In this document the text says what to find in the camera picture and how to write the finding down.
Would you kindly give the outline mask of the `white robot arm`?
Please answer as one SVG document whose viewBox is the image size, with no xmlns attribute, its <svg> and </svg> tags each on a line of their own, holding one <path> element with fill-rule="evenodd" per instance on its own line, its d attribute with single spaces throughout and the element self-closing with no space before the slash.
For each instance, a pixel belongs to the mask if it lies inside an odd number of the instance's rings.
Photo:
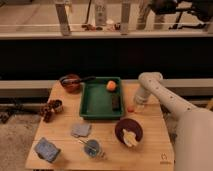
<svg viewBox="0 0 213 171">
<path fill-rule="evenodd" d="M 162 85 L 160 72 L 143 72 L 134 101 L 143 105 L 153 94 L 178 121 L 174 171 L 213 171 L 213 111 L 197 107 Z"/>
</svg>

